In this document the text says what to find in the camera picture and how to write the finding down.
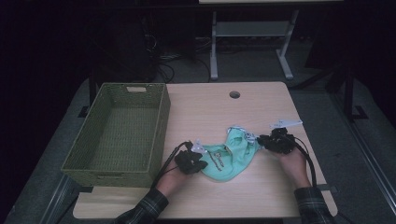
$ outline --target forearm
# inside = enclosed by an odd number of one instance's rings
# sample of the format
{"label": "forearm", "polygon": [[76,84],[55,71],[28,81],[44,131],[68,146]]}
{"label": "forearm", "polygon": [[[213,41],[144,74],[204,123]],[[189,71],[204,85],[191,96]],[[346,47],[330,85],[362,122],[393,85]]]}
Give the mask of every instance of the forearm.
{"label": "forearm", "polygon": [[166,197],[157,189],[151,189],[134,209],[117,217],[113,224],[154,223],[166,205]]}
{"label": "forearm", "polygon": [[335,223],[323,195],[317,188],[300,188],[294,191],[302,222]]}

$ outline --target person's right arm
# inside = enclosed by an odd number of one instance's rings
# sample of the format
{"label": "person's right arm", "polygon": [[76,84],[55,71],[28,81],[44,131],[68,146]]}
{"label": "person's right arm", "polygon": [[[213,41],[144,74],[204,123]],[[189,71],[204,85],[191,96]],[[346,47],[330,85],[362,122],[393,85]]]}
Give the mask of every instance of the person's right arm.
{"label": "person's right arm", "polygon": [[298,148],[291,153],[274,153],[280,161],[283,170],[294,184],[294,196],[297,200],[302,222],[327,224],[335,223],[329,208],[318,188],[313,188],[306,173],[306,160]]}

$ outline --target white plastic piece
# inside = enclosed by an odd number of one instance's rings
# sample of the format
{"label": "white plastic piece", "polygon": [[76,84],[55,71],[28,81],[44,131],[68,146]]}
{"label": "white plastic piece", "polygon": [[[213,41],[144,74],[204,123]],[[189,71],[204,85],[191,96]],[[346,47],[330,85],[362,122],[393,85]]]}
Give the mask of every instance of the white plastic piece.
{"label": "white plastic piece", "polygon": [[280,119],[277,123],[275,124],[271,124],[270,128],[275,129],[275,128],[286,128],[289,126],[295,126],[295,125],[299,125],[302,124],[303,121],[298,119]]}
{"label": "white plastic piece", "polygon": [[204,149],[204,147],[201,145],[201,141],[199,139],[195,140],[195,143],[192,145],[191,151],[196,152],[196,153],[201,153],[201,154],[204,154],[207,152]]}

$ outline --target hand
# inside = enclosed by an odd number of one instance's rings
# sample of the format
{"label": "hand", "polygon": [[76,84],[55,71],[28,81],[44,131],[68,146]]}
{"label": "hand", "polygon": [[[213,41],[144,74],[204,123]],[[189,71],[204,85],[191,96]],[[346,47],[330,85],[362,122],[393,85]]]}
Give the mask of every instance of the hand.
{"label": "hand", "polygon": [[[177,167],[175,160],[172,160],[166,171]],[[168,173],[165,173],[163,177],[160,178],[156,189],[159,190],[166,198],[169,198],[173,193],[180,189],[184,183],[191,178],[192,175],[183,174],[178,167]]]}
{"label": "hand", "polygon": [[297,189],[311,187],[308,175],[306,174],[306,159],[298,148],[294,148],[289,154],[273,154],[278,157],[283,171],[289,177]]}

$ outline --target table hole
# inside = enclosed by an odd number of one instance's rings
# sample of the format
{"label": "table hole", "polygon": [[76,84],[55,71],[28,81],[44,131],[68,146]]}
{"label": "table hole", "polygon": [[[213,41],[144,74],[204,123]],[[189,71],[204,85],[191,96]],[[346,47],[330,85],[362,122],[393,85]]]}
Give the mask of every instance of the table hole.
{"label": "table hole", "polygon": [[238,99],[241,96],[241,93],[239,91],[230,91],[230,97],[233,99]]}

